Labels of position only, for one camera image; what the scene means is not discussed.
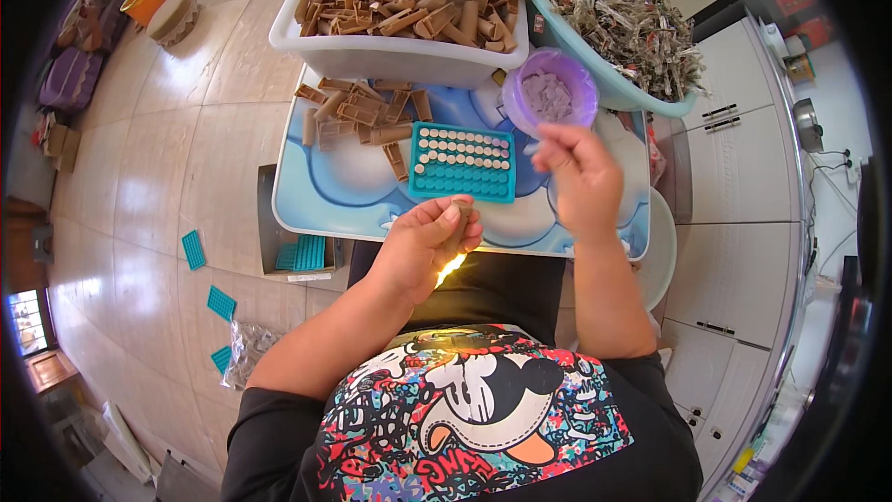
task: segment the sofa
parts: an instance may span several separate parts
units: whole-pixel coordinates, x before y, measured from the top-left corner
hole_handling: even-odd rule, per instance
[[[64,17],[59,22],[60,31],[65,17],[68,17],[77,2],[78,0],[71,0],[63,10]],[[98,49],[86,52],[70,46],[48,54],[54,59],[45,71],[46,77],[40,87],[41,105],[69,115],[84,109],[93,96],[103,62],[114,50],[127,27],[129,18],[120,12],[123,3],[124,0],[111,0],[99,15],[103,39]]]

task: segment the cardboard box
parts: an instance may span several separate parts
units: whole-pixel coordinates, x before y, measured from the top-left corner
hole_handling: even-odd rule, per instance
[[[300,235],[288,231],[273,215],[273,183],[275,165],[261,165],[257,169],[257,226],[260,231],[261,260],[264,275],[284,275],[289,282],[311,282],[310,287],[330,291],[346,291],[350,276],[352,240],[326,238],[325,266],[308,272],[276,270],[275,259],[283,244],[296,242]]]
[[[62,148],[65,145],[65,134],[68,133],[68,127],[65,125],[53,125],[46,131],[46,139],[44,140],[44,155],[50,158],[58,158],[61,156]]]
[[[74,172],[74,162],[78,158],[78,148],[80,147],[80,132],[71,128],[65,132],[65,144],[61,148],[61,156],[56,159],[58,166],[56,167],[63,173]]]

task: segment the lighter flame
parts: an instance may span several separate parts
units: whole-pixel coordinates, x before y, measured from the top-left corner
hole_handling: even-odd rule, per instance
[[[442,271],[440,273],[437,273],[437,285],[434,287],[434,289],[440,287],[440,284],[443,283],[443,280],[446,279],[447,275],[459,269],[459,266],[461,266],[461,263],[465,261],[465,258],[467,258],[467,254],[459,254],[458,256],[452,258],[452,260],[448,264],[446,264],[445,267],[443,267]]]

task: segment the hand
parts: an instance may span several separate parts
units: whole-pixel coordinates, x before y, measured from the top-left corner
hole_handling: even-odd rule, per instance
[[[443,241],[459,225],[459,209],[452,206],[453,199],[474,202],[466,194],[434,198],[397,218],[368,270],[367,279],[377,282],[379,288],[406,295],[413,306],[424,302],[437,284],[437,273],[457,254],[480,246],[484,232],[478,223],[480,212],[474,210],[467,220],[459,252],[443,249]]]
[[[539,125],[543,136],[532,164],[557,182],[557,217],[580,242],[617,237],[623,170],[596,134],[581,126]]]

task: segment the blue cloud-patterned table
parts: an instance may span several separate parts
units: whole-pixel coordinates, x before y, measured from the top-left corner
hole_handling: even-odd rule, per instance
[[[316,86],[319,76],[305,68],[298,84]],[[499,86],[492,80],[477,90],[421,84],[427,89],[433,120],[467,128],[512,132],[517,144],[517,186],[510,204],[475,202],[484,224],[481,249],[493,252],[573,257],[573,238],[556,216],[557,191],[548,174],[536,173],[524,147],[535,142],[504,115]],[[273,213],[284,228],[347,239],[384,240],[393,221],[425,201],[408,194],[398,183],[379,147],[342,139],[333,151],[302,145],[302,114],[306,99],[295,98],[273,189]],[[644,256],[649,238],[649,154],[645,146],[644,114],[632,113],[634,128],[600,111],[595,130],[623,166],[625,188],[617,234],[629,244],[630,260]],[[409,157],[409,142],[400,144]]]

